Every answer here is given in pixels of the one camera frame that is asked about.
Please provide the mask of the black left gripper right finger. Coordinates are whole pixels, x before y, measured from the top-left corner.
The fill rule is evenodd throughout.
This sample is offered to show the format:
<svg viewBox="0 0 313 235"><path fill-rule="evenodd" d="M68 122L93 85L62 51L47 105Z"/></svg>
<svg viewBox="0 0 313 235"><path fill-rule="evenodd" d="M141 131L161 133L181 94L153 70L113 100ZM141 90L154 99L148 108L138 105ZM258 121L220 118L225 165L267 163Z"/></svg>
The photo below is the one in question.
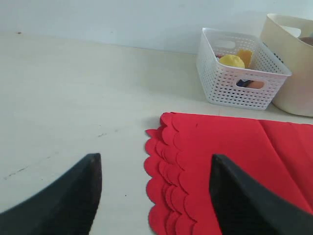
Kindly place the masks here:
<svg viewBox="0 0 313 235"><path fill-rule="evenodd" d="M211 159L209 193L224 235L311 235L312 214L257 182L230 158Z"/></svg>

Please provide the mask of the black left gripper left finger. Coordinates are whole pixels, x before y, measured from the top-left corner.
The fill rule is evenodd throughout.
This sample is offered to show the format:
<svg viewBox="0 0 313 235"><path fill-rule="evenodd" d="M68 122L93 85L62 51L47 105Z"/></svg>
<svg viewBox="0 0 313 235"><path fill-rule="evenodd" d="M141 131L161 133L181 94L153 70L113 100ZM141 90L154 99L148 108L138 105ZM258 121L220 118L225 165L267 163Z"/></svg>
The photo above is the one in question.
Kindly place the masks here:
<svg viewBox="0 0 313 235"><path fill-rule="evenodd" d="M102 192L99 153L87 154L49 186L0 214L2 235L87 235Z"/></svg>

